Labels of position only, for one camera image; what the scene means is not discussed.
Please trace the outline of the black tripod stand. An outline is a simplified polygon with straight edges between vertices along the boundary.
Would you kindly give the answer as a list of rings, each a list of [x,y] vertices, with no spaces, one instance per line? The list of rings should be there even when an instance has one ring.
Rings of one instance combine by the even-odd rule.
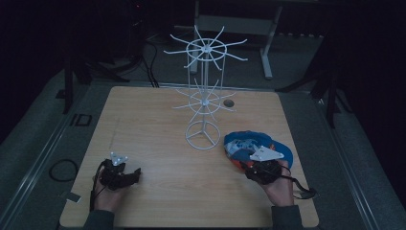
[[[64,100],[64,114],[69,112],[74,102],[74,77],[77,77],[79,82],[84,84],[91,82],[91,76],[87,72],[89,67],[113,81],[128,82],[128,80],[119,77],[112,70],[107,69],[90,57],[85,55],[66,55],[64,58],[64,88],[57,94],[59,98]]]
[[[315,81],[310,90],[310,96],[319,102],[327,95],[326,119],[331,128],[335,128],[334,113],[337,110],[336,100],[343,100],[337,94],[339,66],[334,61],[328,61],[324,64],[317,64],[312,61],[304,72],[304,76],[285,87],[277,88],[276,92],[287,93],[299,88],[311,81]]]

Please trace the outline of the person's left hand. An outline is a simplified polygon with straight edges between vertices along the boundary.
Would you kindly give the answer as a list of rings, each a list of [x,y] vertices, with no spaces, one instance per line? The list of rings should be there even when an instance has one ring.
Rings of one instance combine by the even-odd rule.
[[[94,209],[116,213],[124,202],[128,188],[112,191],[101,184],[101,179],[102,175],[99,174],[95,180]]]

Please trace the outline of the person's right hand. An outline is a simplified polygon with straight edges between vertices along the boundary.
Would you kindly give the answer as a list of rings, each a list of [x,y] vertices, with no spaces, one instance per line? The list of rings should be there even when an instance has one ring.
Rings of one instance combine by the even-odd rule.
[[[292,206],[294,204],[293,182],[289,179],[288,163],[284,160],[278,160],[278,163],[282,166],[282,177],[268,185],[261,185],[261,187],[274,206]]]

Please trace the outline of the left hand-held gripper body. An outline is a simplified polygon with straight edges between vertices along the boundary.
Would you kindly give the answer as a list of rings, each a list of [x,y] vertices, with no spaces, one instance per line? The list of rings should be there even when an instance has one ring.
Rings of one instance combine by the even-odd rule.
[[[110,153],[110,158],[102,162],[101,184],[103,186],[115,191],[134,183],[134,175],[124,173],[127,159],[127,156],[120,156],[115,152]]]

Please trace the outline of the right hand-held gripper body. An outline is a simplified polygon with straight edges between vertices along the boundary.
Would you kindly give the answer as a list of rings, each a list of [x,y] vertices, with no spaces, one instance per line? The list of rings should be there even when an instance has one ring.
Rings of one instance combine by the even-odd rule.
[[[248,179],[261,185],[273,183],[282,176],[282,166],[278,160],[283,158],[282,153],[273,149],[264,146],[256,148],[255,152],[249,156],[250,161],[255,164],[251,169],[245,170],[245,175]]]

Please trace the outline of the white desk frame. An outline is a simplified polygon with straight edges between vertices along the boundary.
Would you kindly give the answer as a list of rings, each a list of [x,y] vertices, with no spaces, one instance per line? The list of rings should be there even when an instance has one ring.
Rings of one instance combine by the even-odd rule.
[[[264,77],[267,80],[272,80],[274,76],[269,60],[269,51],[277,34],[283,5],[278,5],[271,11],[271,19],[259,19],[203,14],[200,11],[202,1],[194,0],[194,37],[197,37],[200,31],[265,36],[266,43],[260,47],[259,55]]]

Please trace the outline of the black rectangular floor bracket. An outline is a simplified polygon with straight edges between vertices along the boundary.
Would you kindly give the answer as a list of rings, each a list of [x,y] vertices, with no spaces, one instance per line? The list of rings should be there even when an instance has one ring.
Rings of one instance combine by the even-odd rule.
[[[91,125],[93,116],[88,114],[78,114],[76,113],[71,122],[71,127],[89,127]]]

